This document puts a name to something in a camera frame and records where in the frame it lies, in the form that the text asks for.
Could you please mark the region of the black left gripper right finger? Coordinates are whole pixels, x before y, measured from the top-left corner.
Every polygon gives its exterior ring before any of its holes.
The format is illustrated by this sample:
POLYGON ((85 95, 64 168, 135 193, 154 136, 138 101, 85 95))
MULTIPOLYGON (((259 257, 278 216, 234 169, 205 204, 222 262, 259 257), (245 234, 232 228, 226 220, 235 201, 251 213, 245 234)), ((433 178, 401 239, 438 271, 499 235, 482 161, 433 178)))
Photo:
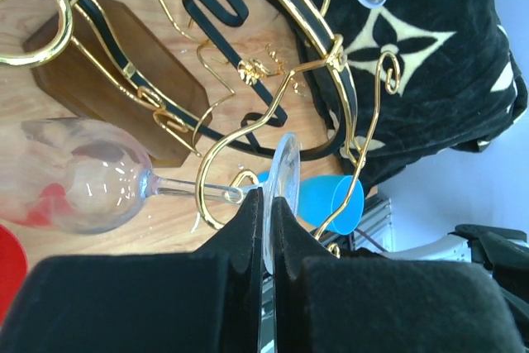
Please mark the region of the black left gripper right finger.
POLYGON ((279 352, 523 352, 498 284, 479 265, 337 258, 273 204, 279 352))

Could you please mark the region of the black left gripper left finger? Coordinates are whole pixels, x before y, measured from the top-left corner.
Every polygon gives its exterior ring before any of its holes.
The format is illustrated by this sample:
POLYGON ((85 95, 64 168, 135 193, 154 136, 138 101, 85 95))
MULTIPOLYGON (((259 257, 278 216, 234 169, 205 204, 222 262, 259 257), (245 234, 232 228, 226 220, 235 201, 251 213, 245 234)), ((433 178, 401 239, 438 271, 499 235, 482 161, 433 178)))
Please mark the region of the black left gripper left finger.
POLYGON ((38 263, 1 328, 4 352, 256 352, 263 193, 192 252, 38 263))

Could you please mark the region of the blue plastic wine glass front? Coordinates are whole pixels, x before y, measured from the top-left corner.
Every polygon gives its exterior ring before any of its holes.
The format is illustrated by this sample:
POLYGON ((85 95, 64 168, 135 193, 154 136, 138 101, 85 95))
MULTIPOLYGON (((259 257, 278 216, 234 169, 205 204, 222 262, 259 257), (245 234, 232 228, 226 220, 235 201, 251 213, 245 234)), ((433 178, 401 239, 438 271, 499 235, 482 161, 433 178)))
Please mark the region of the blue plastic wine glass front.
MULTIPOLYGON (((294 216, 299 215, 313 228, 318 228, 330 215, 340 208, 346 199, 352 175, 319 175, 300 179, 294 174, 293 183, 287 177, 286 192, 275 189, 274 197, 284 197, 294 216)), ((355 183, 346 207, 326 227, 340 235, 353 232, 359 225, 364 210, 364 190, 360 181, 355 183)))

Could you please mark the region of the clear wine glass front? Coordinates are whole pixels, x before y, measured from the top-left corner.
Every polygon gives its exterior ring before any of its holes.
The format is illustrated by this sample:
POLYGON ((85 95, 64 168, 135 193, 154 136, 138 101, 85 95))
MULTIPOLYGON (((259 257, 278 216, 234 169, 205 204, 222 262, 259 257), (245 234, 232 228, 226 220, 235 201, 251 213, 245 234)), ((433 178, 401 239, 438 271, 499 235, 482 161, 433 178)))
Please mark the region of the clear wine glass front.
POLYGON ((283 136, 268 178, 249 186, 207 184, 158 175, 146 148, 109 122, 62 117, 1 126, 1 219, 33 228, 94 235, 135 217, 147 198, 193 198, 211 228, 224 227, 206 214, 207 202, 240 205, 251 191, 264 197, 263 261, 272 270, 271 210, 283 198, 298 212, 300 153, 296 136, 283 136))

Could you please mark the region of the red plastic wine glass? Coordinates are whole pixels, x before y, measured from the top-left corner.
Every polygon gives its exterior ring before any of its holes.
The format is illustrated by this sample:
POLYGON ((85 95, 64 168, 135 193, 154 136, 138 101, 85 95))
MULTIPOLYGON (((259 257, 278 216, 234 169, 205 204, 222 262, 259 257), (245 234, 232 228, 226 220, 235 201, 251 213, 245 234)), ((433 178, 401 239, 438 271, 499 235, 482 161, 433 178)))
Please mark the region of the red plastic wine glass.
MULTIPOLYGON (((21 203, 13 194, 1 195, 1 219, 25 227, 51 227, 59 216, 72 215, 73 208, 61 184, 49 184, 33 203, 21 203)), ((21 242, 1 226, 1 322, 7 315, 28 271, 21 242)))

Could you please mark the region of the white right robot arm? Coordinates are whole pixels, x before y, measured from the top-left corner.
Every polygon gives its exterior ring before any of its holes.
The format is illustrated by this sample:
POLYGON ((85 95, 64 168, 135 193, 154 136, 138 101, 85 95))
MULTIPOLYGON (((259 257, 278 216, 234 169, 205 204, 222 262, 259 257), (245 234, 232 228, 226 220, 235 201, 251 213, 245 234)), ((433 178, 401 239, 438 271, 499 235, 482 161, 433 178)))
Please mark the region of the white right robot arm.
POLYGON ((528 270, 528 236, 524 231, 460 224, 438 241, 408 250, 383 252, 391 260, 444 260, 483 266, 492 278, 500 266, 528 270))

